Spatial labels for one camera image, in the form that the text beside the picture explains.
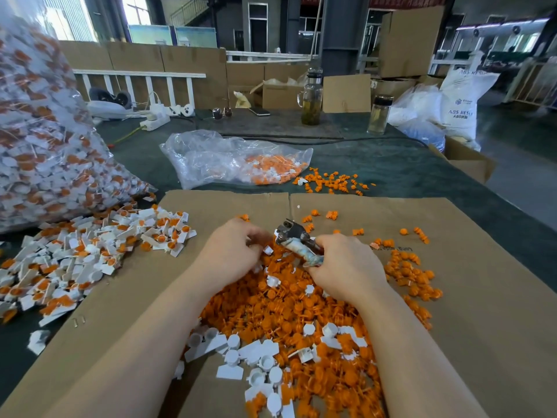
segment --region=green table surface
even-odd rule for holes
[[[369,136],[366,133],[368,113],[336,114],[329,117],[338,126],[345,140],[329,145],[313,145],[312,167],[319,168],[321,173],[356,173],[359,182],[375,183],[376,186],[370,186],[369,190],[364,191],[365,196],[448,198],[538,278],[557,290],[557,232],[452,167],[424,146],[401,138],[403,135],[393,127],[388,127],[383,139],[351,140]],[[110,144],[135,129],[139,121],[129,119],[123,122],[106,122],[99,126],[98,132]],[[129,171],[157,187],[158,197],[161,199],[166,191],[180,189],[180,184],[173,166],[163,155],[159,145],[172,133],[194,129],[194,124],[189,121],[172,119],[169,124],[156,131],[135,133],[118,143],[112,152],[115,159]],[[304,192],[303,187],[291,183],[268,186],[211,183],[196,189],[240,193]],[[7,248],[6,245],[3,246],[6,255],[17,253],[25,234],[36,233],[35,228],[2,235],[1,240],[8,242]],[[40,315],[30,311],[20,314],[9,325],[0,325],[0,340],[3,341],[0,344],[0,357],[4,358],[0,363],[0,403],[9,396],[36,359],[25,346],[30,333],[39,328],[39,320]],[[63,319],[59,319],[46,328],[55,333],[62,323]]]

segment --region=factory floor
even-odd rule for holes
[[[557,112],[478,103],[477,141],[498,162],[489,189],[557,230]]]

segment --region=mobile phone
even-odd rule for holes
[[[270,116],[271,113],[265,109],[262,109],[260,107],[250,107],[248,109],[249,111],[251,111],[252,113],[254,113],[256,116]]]

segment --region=hand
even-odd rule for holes
[[[212,296],[252,269],[271,241],[272,236],[267,231],[233,218],[209,237],[188,269],[188,275],[200,279],[200,284]]]
[[[320,267],[308,271],[313,280],[338,300],[358,307],[360,302],[388,288],[383,265],[373,250],[355,237],[321,235],[315,242],[325,250]]]

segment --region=glass bottle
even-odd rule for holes
[[[303,87],[303,92],[298,94],[298,105],[303,108],[303,125],[316,126],[319,124],[321,102],[323,101],[322,82],[323,69],[311,67],[308,70],[308,83]]]
[[[383,134],[386,128],[386,119],[393,105],[393,97],[390,95],[376,95],[373,99],[372,113],[369,117],[368,133]]]

